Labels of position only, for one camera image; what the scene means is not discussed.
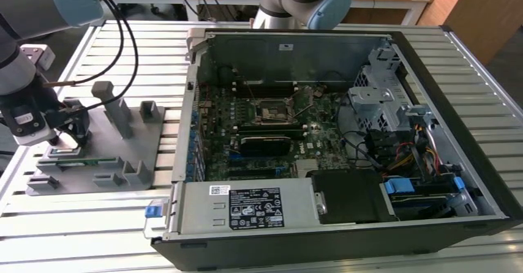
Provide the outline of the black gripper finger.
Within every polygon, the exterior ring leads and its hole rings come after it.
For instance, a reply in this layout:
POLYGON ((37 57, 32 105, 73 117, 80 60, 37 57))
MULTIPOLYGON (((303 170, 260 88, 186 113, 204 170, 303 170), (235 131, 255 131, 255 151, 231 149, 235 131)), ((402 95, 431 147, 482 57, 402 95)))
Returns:
POLYGON ((48 140, 48 143, 51 146, 59 146, 61 144, 67 144, 71 140, 71 129, 69 129, 71 124, 67 123, 59 127, 55 127, 52 129, 53 131, 53 138, 48 140))
POLYGON ((89 113, 79 100, 64 100, 63 104, 68 119, 57 130, 69 135, 77 146, 84 146, 89 136, 89 113))

